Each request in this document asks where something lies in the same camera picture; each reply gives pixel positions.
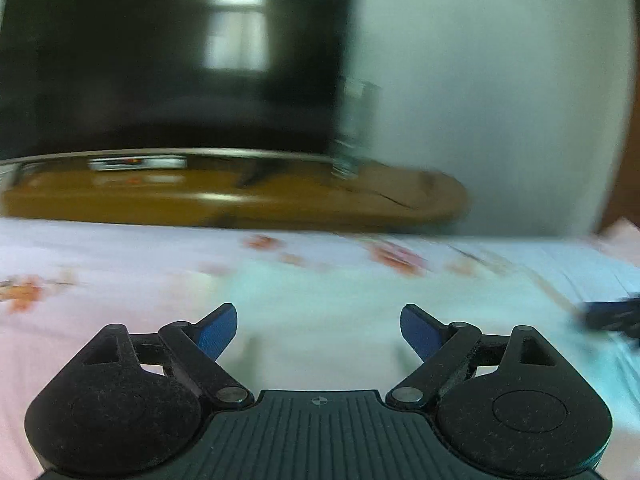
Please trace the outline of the pink floral bed sheet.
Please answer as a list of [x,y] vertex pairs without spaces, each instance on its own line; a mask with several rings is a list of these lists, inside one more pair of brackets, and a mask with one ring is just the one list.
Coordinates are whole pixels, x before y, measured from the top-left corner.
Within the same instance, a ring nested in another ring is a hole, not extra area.
[[[3,220],[1,223],[1,474],[40,467],[25,438],[32,398],[104,325],[155,332],[214,310],[217,285],[254,261],[299,268],[358,266],[425,275],[452,266],[524,266],[582,307],[638,292],[639,234],[603,238],[466,238],[258,233]],[[636,344],[610,336],[637,358]],[[600,465],[609,479],[639,474],[639,429],[617,429]]]

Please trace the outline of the wooden TV stand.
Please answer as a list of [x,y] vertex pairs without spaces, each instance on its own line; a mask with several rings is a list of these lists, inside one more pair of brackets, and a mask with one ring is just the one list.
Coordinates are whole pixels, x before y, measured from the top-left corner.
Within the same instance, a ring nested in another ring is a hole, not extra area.
[[94,223],[343,233],[439,229],[469,209],[449,174],[369,162],[356,178],[326,162],[188,158],[173,170],[93,171],[32,162],[1,180],[2,216]]

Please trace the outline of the white knit sweater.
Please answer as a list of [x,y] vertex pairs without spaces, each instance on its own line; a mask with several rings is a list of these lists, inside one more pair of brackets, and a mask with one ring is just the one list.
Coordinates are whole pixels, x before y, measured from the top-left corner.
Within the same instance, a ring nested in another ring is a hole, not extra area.
[[578,305],[524,266],[410,276],[254,261],[217,285],[213,303],[223,302],[235,305],[239,327],[221,365],[254,391],[390,390],[421,363],[399,328],[402,308],[415,304],[485,334],[534,326],[602,396],[615,428],[639,429],[638,359],[582,330]]

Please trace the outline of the silver set-top box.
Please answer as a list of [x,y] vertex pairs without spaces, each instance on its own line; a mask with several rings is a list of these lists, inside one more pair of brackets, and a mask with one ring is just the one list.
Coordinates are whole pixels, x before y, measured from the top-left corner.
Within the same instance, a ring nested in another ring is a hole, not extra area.
[[173,170],[186,168],[184,156],[101,157],[89,160],[93,171]]

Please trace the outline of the curved black television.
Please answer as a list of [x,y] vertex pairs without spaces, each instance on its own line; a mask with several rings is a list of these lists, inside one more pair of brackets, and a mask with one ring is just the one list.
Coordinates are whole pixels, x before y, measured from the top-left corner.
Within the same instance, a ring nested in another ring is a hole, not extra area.
[[3,0],[1,156],[323,154],[352,0]]

